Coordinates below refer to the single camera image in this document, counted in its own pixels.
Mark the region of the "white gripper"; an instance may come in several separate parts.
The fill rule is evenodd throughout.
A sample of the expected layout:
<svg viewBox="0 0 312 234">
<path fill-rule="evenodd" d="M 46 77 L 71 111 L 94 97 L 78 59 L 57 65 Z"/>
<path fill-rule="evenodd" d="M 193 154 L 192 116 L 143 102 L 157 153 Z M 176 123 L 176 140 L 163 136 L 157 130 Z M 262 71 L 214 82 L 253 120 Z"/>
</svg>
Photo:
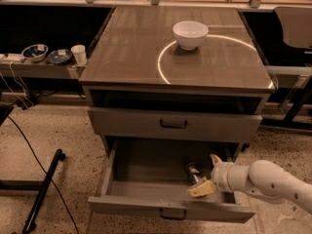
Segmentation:
<svg viewBox="0 0 312 234">
<path fill-rule="evenodd" d="M 199 180 L 194 180 L 192 185 L 187 189 L 187 193 L 194 198 L 211 195 L 215 189 L 222 192 L 232 193 L 233 190 L 228 182 L 228 175 L 233 163 L 222 162 L 222 160 L 215 154 L 210 155 L 213 163 L 213 170 L 211 172 L 211 180 L 201 177 Z"/>
</svg>

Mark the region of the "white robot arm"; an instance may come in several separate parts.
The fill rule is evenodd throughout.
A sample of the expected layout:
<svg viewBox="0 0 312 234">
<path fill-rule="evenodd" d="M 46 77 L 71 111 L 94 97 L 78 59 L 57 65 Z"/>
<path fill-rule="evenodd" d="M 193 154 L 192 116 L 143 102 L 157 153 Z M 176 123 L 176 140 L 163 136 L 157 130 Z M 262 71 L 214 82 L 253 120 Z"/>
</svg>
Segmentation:
<svg viewBox="0 0 312 234">
<path fill-rule="evenodd" d="M 282 167 L 267 160 L 257 160 L 250 165 L 236 165 L 210 155 L 213 169 L 206 178 L 198 166 L 186 166 L 192 185 L 187 193 L 193 197 L 204 197 L 215 191 L 242 192 L 256 199 L 278 204 L 288 200 L 312 214 L 312 185 L 290 174 Z"/>
</svg>

